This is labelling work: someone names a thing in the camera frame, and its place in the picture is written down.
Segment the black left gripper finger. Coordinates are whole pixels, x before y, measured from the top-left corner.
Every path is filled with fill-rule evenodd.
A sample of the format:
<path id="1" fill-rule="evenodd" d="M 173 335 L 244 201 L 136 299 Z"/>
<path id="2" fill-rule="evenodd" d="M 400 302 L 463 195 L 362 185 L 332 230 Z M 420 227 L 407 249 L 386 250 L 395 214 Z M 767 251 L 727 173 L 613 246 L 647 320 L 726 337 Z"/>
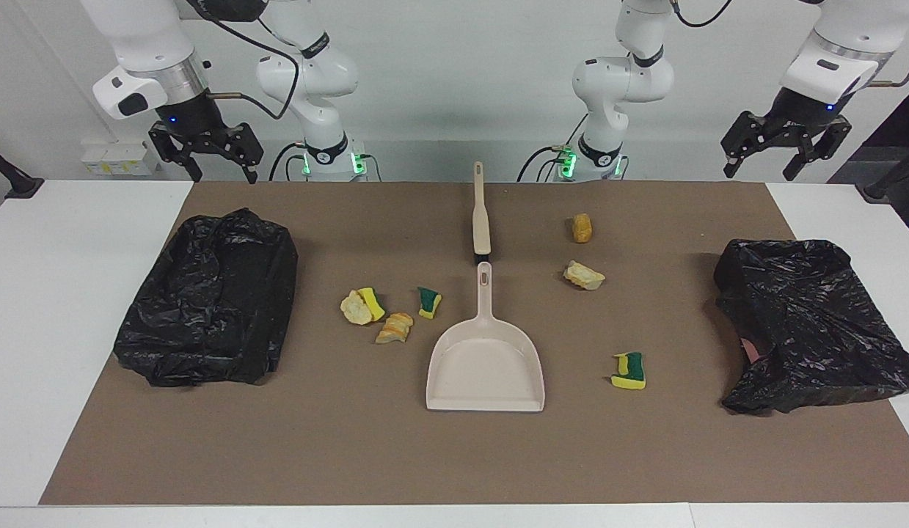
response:
<path id="1" fill-rule="evenodd" d="M 819 140 L 813 143 L 813 135 L 809 127 L 800 125 L 790 127 L 791 131 L 785 134 L 793 139 L 792 144 L 797 148 L 797 154 L 793 156 L 783 170 L 785 180 L 795 180 L 799 176 L 800 171 L 807 164 L 813 163 L 813 161 L 819 159 L 828 160 L 833 157 L 833 154 L 836 154 L 836 151 L 839 150 L 840 144 L 843 143 L 844 138 L 847 137 L 851 129 L 853 127 L 851 127 L 850 121 L 832 121 L 819 135 Z"/>
<path id="2" fill-rule="evenodd" d="M 722 138 L 722 150 L 726 155 L 723 173 L 727 178 L 735 177 L 743 161 L 756 153 L 772 147 L 772 135 L 767 130 L 767 116 L 756 116 L 752 111 L 742 111 Z"/>

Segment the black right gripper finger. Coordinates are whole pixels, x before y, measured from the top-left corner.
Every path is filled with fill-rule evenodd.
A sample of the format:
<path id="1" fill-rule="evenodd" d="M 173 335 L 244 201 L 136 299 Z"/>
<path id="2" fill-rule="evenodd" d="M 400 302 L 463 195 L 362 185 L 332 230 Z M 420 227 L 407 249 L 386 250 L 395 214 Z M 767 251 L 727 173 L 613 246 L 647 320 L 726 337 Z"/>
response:
<path id="1" fill-rule="evenodd" d="M 185 136 L 173 133 L 162 122 L 156 122 L 149 129 L 149 137 L 162 161 L 182 166 L 193 183 L 200 182 L 202 170 L 192 157 L 193 147 Z"/>
<path id="2" fill-rule="evenodd" d="M 264 150 L 252 127 L 237 125 L 227 129 L 227 153 L 229 159 L 241 167 L 247 182 L 256 184 Z"/>

